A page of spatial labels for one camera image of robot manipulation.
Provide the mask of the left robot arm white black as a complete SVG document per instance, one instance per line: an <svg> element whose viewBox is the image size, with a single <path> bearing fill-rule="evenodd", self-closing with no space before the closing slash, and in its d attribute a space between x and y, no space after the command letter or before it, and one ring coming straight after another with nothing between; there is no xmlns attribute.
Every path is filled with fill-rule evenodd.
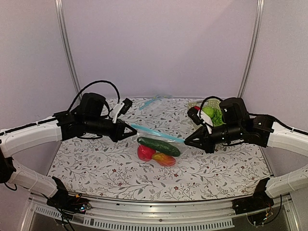
<svg viewBox="0 0 308 231"><path fill-rule="evenodd" d="M136 129L119 118L132 106L130 99L118 100L115 107L110 108L106 98L97 93L80 90L74 100L78 98L81 99L79 105L71 103L67 110L44 120L0 131L1 183L41 193L52 198L61 209L67 209L72 203L71 197L61 180L21 165L13 155L49 142L83 138L86 134L93 134L96 139L107 136L113 142L136 135Z"/></svg>

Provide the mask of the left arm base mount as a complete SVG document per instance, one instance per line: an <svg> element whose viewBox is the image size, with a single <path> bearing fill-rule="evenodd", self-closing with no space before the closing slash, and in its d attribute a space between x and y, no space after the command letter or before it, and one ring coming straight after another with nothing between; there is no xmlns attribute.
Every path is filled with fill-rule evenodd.
<svg viewBox="0 0 308 231"><path fill-rule="evenodd" d="M85 214L87 210L91 209L90 201L83 198L81 193L71 196L60 179L56 177L52 177L52 179L56 183L57 191L54 196L47 199L48 206L73 214Z"/></svg>

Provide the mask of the red toy apple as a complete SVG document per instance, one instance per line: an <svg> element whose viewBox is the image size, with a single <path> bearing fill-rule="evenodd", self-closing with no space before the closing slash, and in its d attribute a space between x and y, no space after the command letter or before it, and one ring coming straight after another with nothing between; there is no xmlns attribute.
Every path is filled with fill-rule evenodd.
<svg viewBox="0 0 308 231"><path fill-rule="evenodd" d="M152 159L152 156L156 153L156 150L146 147L144 145L139 145L137 148L137 155L141 161L148 162Z"/></svg>

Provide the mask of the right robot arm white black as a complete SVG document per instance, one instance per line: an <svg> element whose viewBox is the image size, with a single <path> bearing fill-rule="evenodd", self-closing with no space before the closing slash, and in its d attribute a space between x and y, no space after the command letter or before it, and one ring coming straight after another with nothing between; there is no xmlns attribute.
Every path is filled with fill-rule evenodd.
<svg viewBox="0 0 308 231"><path fill-rule="evenodd" d="M249 113L242 98L224 99L220 101L219 109L223 124L217 127L209 123L210 117L202 114L201 109L191 107L188 110L189 118L199 128L185 139L186 145L212 154L216 144L233 145L235 141L239 141L308 155L306 131L290 127L271 115ZM254 195L249 198L249 206L253 210L259 210L267 203L268 198L275 198L307 186L307 166L279 177L262 179L256 186Z"/></svg>

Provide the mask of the clear zip bag blue zipper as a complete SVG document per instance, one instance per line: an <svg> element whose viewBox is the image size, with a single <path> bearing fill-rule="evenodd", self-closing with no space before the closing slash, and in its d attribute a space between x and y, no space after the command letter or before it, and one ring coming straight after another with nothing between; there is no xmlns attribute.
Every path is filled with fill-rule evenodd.
<svg viewBox="0 0 308 231"><path fill-rule="evenodd" d="M173 167L189 152L184 140L137 124L131 125L137 135L131 138L133 154L145 163L156 162L162 167Z"/></svg>

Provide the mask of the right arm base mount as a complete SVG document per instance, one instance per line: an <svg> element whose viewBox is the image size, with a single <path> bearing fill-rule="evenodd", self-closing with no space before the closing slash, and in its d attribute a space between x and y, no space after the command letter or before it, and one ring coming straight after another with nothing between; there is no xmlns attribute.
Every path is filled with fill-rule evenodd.
<svg viewBox="0 0 308 231"><path fill-rule="evenodd" d="M269 178L260 180L251 196L232 201L232 208L235 214L250 213L247 219L253 226L264 225L273 215L272 206L274 205L274 201L265 193L268 181Z"/></svg>

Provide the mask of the dark green toy cucumber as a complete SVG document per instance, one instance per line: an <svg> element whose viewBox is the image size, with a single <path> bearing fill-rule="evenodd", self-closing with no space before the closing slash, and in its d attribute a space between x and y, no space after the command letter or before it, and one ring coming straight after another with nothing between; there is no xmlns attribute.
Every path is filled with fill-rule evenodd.
<svg viewBox="0 0 308 231"><path fill-rule="evenodd" d="M181 154L180 150L176 146L166 141L155 140L147 137L138 137L137 142L169 156L179 157Z"/></svg>

